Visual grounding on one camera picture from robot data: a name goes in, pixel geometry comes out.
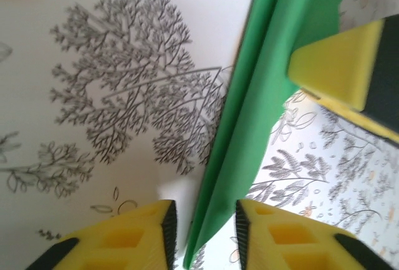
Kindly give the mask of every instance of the tree drawing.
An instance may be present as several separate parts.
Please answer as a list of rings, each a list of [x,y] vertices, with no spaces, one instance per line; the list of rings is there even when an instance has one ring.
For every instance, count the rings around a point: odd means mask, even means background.
[[[93,11],[76,4],[67,13],[50,33],[80,58],[73,70],[52,70],[65,84],[50,93],[62,104],[56,122],[84,126],[104,163],[152,128],[158,163],[183,175],[206,164],[224,104],[222,74],[230,68],[195,68],[178,8],[170,0],[100,0]]]
[[[329,190],[331,201],[338,198],[348,189],[349,184],[357,178],[361,178],[366,172],[373,154],[382,152],[380,140],[358,128],[352,132],[341,123],[338,115],[322,109],[327,119],[323,125],[320,135],[325,140],[324,149],[330,148],[341,136],[344,141],[344,151],[337,164],[338,172],[335,174],[337,183]]]
[[[377,215],[382,219],[379,212],[371,209],[371,200],[367,198],[365,191],[359,191],[357,204],[353,207],[349,203],[349,199],[340,199],[341,219],[334,226],[340,226],[343,229],[351,229],[354,227],[354,233],[360,234],[362,228],[368,223],[373,216]]]
[[[16,150],[21,144],[11,143],[10,138],[17,132],[0,138],[0,158],[7,163],[4,152]],[[12,193],[25,193],[28,188],[36,187],[39,192],[53,191],[56,197],[67,197],[75,192],[79,185],[92,176],[94,157],[90,153],[79,153],[74,143],[56,145],[55,142],[41,144],[37,152],[38,162],[24,166],[5,166],[0,173],[7,173],[7,187]]]
[[[278,208],[290,203],[296,206],[309,195],[310,184],[328,183],[326,174],[331,170],[331,166],[322,157],[317,158],[308,153],[305,155],[305,160],[299,162],[285,150],[277,152],[282,158],[274,156],[271,158],[273,164],[262,167],[263,170],[269,170],[268,175],[274,179],[253,184],[247,198],[260,202],[275,201]],[[287,181],[289,185],[275,190],[276,183],[282,181]]]

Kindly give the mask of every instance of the plant illustration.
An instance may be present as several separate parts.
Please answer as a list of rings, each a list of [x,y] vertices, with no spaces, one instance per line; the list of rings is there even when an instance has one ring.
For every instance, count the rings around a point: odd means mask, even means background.
[[[11,56],[11,54],[12,48],[3,42],[0,42],[0,63],[5,61],[9,56]]]
[[[46,231],[44,229],[40,229],[36,233],[39,234],[40,237],[43,237],[47,241],[52,241],[54,239],[60,240],[60,238],[62,237],[60,233],[54,234],[51,231],[49,231],[49,230]]]
[[[290,97],[284,104],[285,111],[280,116],[275,129],[271,132],[271,144],[275,144],[278,138],[285,142],[291,136],[293,130],[302,130],[312,124],[316,118],[315,112],[309,112],[298,115],[298,108],[292,107],[292,104],[299,103],[306,98],[306,95],[298,91]]]
[[[205,247],[204,245],[197,254],[197,257],[195,258],[195,261],[193,265],[191,266],[191,270],[204,270],[204,258],[205,258]]]
[[[118,199],[119,199],[119,188],[115,187],[112,194],[112,200],[114,202],[117,202]],[[110,214],[111,217],[114,217],[124,212],[134,210],[137,207],[138,204],[135,200],[125,200],[114,208],[110,205],[92,205],[90,206],[90,209],[101,214]]]
[[[273,180],[255,183],[249,189],[247,198],[265,202],[276,201],[276,207],[282,208],[290,203],[293,206],[301,203],[309,195],[309,185],[315,182],[328,183],[326,174],[331,166],[322,157],[316,157],[307,153],[304,161],[297,159],[285,150],[277,151],[282,158],[274,156],[271,158],[273,164],[262,167],[269,170],[268,175]],[[275,190],[277,182],[289,183],[280,190]]]
[[[15,150],[20,143],[10,143],[17,132],[7,134],[0,139],[0,158],[7,162],[4,152]],[[94,157],[90,153],[79,154],[74,143],[56,145],[55,142],[41,144],[37,152],[38,162],[25,166],[0,168],[0,173],[7,173],[8,190],[25,193],[29,187],[36,187],[39,192],[53,191],[56,197],[66,197],[75,192],[79,185],[92,176]]]
[[[151,127],[155,160],[187,174],[206,164],[224,104],[222,75],[230,68],[195,69],[185,45],[190,31],[170,0],[100,0],[94,12],[76,4],[51,34],[80,59],[52,73],[62,104],[58,124],[86,127],[102,162],[111,163]]]
[[[375,152],[382,152],[380,140],[363,131],[361,128],[350,130],[341,123],[342,119],[336,114],[323,109],[327,124],[323,125],[320,135],[324,142],[324,149],[330,148],[340,137],[343,137],[344,151],[337,164],[335,175],[337,183],[329,190],[331,201],[345,192],[349,184],[361,178],[367,171],[370,160]]]
[[[355,206],[351,206],[349,203],[349,199],[340,199],[340,214],[341,219],[334,226],[340,226],[343,229],[350,229],[353,226],[355,234],[360,234],[362,228],[368,223],[373,216],[378,215],[380,219],[382,216],[376,210],[371,209],[370,207],[370,199],[367,198],[367,194],[365,191],[359,191],[357,204]]]

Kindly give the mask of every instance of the green fabric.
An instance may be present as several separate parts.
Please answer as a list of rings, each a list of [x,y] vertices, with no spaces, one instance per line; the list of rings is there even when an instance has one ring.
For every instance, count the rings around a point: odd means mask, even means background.
[[[286,76],[292,51],[338,32],[340,2],[254,0],[199,193],[186,269],[255,179],[269,132],[283,113],[283,103],[298,89]]]

